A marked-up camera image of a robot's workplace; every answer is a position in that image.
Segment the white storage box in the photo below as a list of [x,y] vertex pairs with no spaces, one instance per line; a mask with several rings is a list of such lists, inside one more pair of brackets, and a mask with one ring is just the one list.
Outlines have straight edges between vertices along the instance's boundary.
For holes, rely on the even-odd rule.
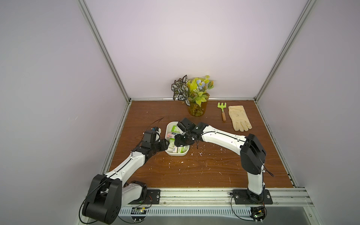
[[177,121],[173,121],[173,122],[170,122],[168,125],[167,125],[167,128],[166,128],[166,134],[165,134],[165,138],[166,140],[169,141],[170,138],[174,138],[175,139],[175,146],[176,146],[176,150],[174,152],[168,152],[166,150],[166,153],[170,156],[179,156],[179,157],[182,157],[182,156],[185,156],[189,149],[190,149],[190,146],[187,145],[185,146],[185,144],[180,144],[180,136],[181,134],[183,134],[183,131],[181,134],[177,134],[177,133],[172,133],[171,132],[171,129],[172,129],[172,126],[176,125],[177,126],[178,122]]

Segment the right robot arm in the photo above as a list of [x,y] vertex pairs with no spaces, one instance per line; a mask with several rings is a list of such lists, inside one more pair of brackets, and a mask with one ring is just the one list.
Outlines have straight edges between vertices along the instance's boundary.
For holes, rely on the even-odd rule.
[[177,147],[202,141],[219,145],[239,155],[241,166],[247,172],[247,199],[255,204],[264,202],[266,194],[263,174],[266,172],[266,150],[255,135],[235,135],[203,122],[196,125],[187,118],[178,122],[177,127],[181,130],[181,133],[175,136]]

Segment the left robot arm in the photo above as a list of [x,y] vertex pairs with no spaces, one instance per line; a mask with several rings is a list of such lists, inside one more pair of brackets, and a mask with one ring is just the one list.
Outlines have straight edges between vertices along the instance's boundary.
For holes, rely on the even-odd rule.
[[153,155],[167,150],[169,141],[160,138],[160,134],[159,127],[145,131],[142,140],[119,166],[92,179],[88,194],[79,208],[79,218],[85,216],[94,222],[110,225],[123,206],[146,199],[146,184],[134,181],[126,187],[124,185]]

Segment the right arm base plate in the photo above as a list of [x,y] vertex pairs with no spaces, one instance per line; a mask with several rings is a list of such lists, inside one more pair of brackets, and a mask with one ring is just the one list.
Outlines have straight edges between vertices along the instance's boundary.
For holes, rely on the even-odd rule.
[[235,204],[255,205],[255,204],[273,204],[269,190],[264,189],[261,194],[255,194],[248,189],[234,189],[230,196],[234,197]]

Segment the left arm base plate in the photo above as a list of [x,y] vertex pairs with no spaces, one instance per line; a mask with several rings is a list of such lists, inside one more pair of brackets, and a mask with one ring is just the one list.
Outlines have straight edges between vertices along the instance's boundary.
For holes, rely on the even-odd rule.
[[160,202],[161,190],[160,189],[148,189],[146,194],[139,199],[132,201],[132,205],[158,205]]

